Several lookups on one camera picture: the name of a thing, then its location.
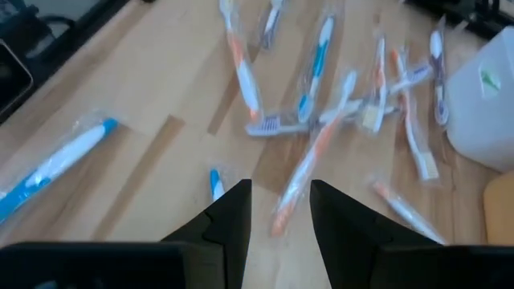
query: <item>toothbrush bristles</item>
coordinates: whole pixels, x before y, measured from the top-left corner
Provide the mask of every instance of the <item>toothbrush bristles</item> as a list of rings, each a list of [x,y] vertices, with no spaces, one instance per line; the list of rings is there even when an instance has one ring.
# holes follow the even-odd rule
[[[432,153],[423,153],[423,160],[425,161],[426,180],[439,179],[439,171]]]

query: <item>wooden surface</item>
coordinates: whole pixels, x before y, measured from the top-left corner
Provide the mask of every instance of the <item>wooden surface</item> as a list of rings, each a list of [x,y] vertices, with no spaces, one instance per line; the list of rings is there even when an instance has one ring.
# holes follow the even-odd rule
[[[267,5],[267,0],[240,1],[248,31],[255,29]],[[294,103],[301,58],[310,47],[320,10],[318,1],[291,1],[275,49],[250,47],[266,109]],[[407,43],[414,63],[427,57],[435,22],[397,0],[347,0],[320,102],[329,102],[345,68],[369,74],[377,23],[387,36],[387,47]],[[449,71],[482,45],[466,32],[449,33]],[[366,77],[361,77],[356,96],[366,86]],[[482,192],[497,174],[459,156],[448,144],[433,121],[432,93],[429,83],[414,89],[420,123],[429,132],[442,174],[440,187],[417,182],[399,116],[389,117],[376,137],[352,125],[344,127],[315,177],[403,223],[366,188],[367,178],[378,175],[450,242],[484,243]],[[244,132],[247,111],[215,0],[130,2],[0,127],[0,184],[19,177],[75,120],[95,108],[118,118],[122,128],[2,224],[1,244],[156,241],[210,204],[209,168],[224,164],[234,175],[254,181],[245,287],[328,287],[305,200],[287,236],[268,237],[271,212],[308,140],[252,139]]]
[[[514,232],[511,207],[514,202],[514,172],[492,180],[483,192],[483,211],[489,244],[512,246]]]

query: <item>white toothbrush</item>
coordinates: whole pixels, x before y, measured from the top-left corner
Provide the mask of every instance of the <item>white toothbrush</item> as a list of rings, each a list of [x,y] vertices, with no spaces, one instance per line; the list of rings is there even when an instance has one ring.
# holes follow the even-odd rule
[[[362,109],[363,100],[349,100],[343,111],[343,121],[351,122],[354,120],[355,115]],[[388,106],[385,108],[385,114],[389,115],[397,111],[394,106]],[[286,122],[284,123],[284,117],[282,113],[273,113],[267,115],[258,124],[248,124],[245,129],[247,130],[248,136],[254,137],[270,137],[270,136],[281,136],[284,134],[294,133],[309,133],[315,125],[324,126],[337,114],[337,109],[328,109],[317,117],[317,121],[314,123],[300,124],[298,122]]]
[[[321,154],[326,151],[328,144],[337,129],[337,125],[342,121],[343,111],[349,97],[353,93],[356,82],[357,73],[352,71],[348,74],[345,82],[343,83],[341,101],[337,105],[336,115],[333,116],[332,119],[321,129],[311,148],[305,154],[304,159],[298,164],[295,172],[292,174],[288,187],[279,200],[279,204],[275,212],[275,217],[271,227],[271,234],[273,236],[280,236],[284,233],[285,227],[296,207],[296,203],[300,198],[304,187],[311,178],[317,161],[320,159]]]
[[[285,0],[271,0],[270,14],[267,16],[266,26],[263,32],[263,46],[270,49],[275,38],[276,27]]]
[[[0,222],[3,222],[25,201],[60,177],[114,131],[117,125],[116,120],[108,118],[102,124],[87,130],[48,157],[34,172],[26,176],[0,200]]]
[[[392,53],[394,62],[396,63],[398,74],[401,79],[405,79],[408,77],[407,75],[407,55],[406,53],[398,53],[393,50]],[[414,136],[414,124],[416,121],[416,107],[415,104],[412,103],[410,98],[410,93],[408,89],[404,89],[401,91],[401,98],[403,102],[403,106],[405,109],[405,129],[407,135],[407,141],[409,142],[410,151],[412,152],[412,156],[414,158],[414,162],[418,167],[419,178],[422,181],[433,181],[439,179],[439,171],[437,169],[437,165],[435,163],[434,156],[432,152],[428,148],[428,144],[424,144],[426,149],[422,152],[420,149],[421,142],[424,142],[424,138],[416,141],[416,137]]]
[[[435,72],[435,106],[434,115],[435,120],[440,126],[445,126],[448,123],[450,112],[445,101],[445,59],[444,59],[444,30],[445,18],[441,19],[438,29],[432,32],[430,35],[430,53],[432,56],[432,62],[434,64]]]
[[[325,62],[328,54],[328,47],[330,45],[330,39],[332,38],[335,21],[335,16],[329,16],[321,28],[320,36],[318,38],[318,45],[316,48],[316,56],[314,59],[314,64],[312,65],[311,87],[308,93],[304,93],[301,96],[300,102],[298,104],[298,121],[300,123],[307,122],[312,112],[314,111],[314,107],[316,105],[316,97],[321,79],[323,77]]]
[[[378,94],[378,100],[366,106],[362,126],[371,133],[376,134],[382,126],[384,114],[387,104],[387,84],[386,84],[386,38],[381,36],[377,43],[377,54],[375,56],[375,67],[373,81],[375,83],[375,95]]]
[[[245,43],[237,36],[237,33],[234,31],[234,27],[232,26],[231,17],[234,12],[233,0],[220,0],[219,9],[225,18],[226,35],[230,49],[232,50],[239,86],[241,88],[241,95],[250,110],[251,120],[253,122],[258,122],[263,116],[259,88],[255,82],[255,77],[251,72],[250,64],[246,59]]]

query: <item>wood grain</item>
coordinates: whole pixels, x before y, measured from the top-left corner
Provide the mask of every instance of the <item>wood grain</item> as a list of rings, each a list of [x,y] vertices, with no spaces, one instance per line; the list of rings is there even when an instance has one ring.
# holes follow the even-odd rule
[[[251,35],[268,5],[268,0],[239,1],[239,29],[245,35]],[[344,8],[344,21],[332,38],[319,109],[334,104],[341,75],[350,67],[360,76],[353,98],[369,90],[377,32],[385,33],[388,50],[407,45],[410,61],[417,63],[428,57],[430,31],[437,22],[396,0],[346,0]],[[322,11],[321,2],[288,2],[274,49],[249,46],[267,112],[296,104],[300,73]],[[483,45],[474,35],[451,29],[446,39],[450,73]],[[498,173],[450,146],[434,124],[431,83],[417,86],[412,94],[441,174],[438,185],[419,183],[399,114],[388,116],[376,136],[354,123],[342,125],[312,177],[406,225],[369,189],[369,179],[380,177],[448,242],[484,243],[482,193]],[[264,140],[246,134],[248,113],[216,1],[131,1],[0,126],[0,187],[37,165],[93,109],[124,125],[1,224],[2,245],[56,239],[157,241],[210,204],[208,172],[220,165],[230,178],[227,184],[240,177],[254,181],[244,287],[329,287],[306,199],[286,237],[268,237],[275,204],[309,136]]]

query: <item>orange and white toothbrush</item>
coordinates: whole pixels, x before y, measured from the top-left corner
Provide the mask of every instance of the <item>orange and white toothbrush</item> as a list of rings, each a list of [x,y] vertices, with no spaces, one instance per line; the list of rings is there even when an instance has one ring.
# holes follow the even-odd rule
[[[407,53],[393,50],[391,53],[396,63],[400,81],[408,77],[407,75]],[[400,91],[400,101],[405,112],[405,130],[407,141],[414,162],[418,167],[418,175],[422,181],[435,181],[439,179],[439,171],[435,164],[434,156],[426,142],[426,138],[421,134],[418,119],[416,117],[416,103],[410,96],[408,89]]]
[[[244,98],[248,109],[250,110],[250,118],[252,122],[259,122],[263,117],[263,110],[261,105],[259,87],[255,82],[250,68],[249,61],[246,57],[245,42],[238,36],[232,25],[232,16],[235,12],[235,4],[233,0],[220,0],[219,9],[225,18],[226,36],[232,56],[234,57],[234,64],[236,73],[241,88],[241,95]]]
[[[302,191],[311,178],[312,172],[316,167],[316,163],[320,159],[321,154],[326,151],[332,136],[337,131],[339,124],[345,116],[345,106],[349,97],[353,93],[356,82],[357,73],[355,71],[351,71],[348,76],[346,76],[343,83],[341,100],[337,105],[337,113],[335,113],[332,116],[332,119],[321,129],[311,148],[305,154],[304,159],[296,167],[284,195],[279,200],[279,204],[273,218],[273,223],[271,225],[272,236],[280,236],[284,234],[286,225],[294,212],[296,203],[300,199]]]
[[[373,69],[374,90],[373,98],[363,111],[362,127],[376,134],[382,126],[387,104],[386,83],[386,37],[378,39],[375,66]]]

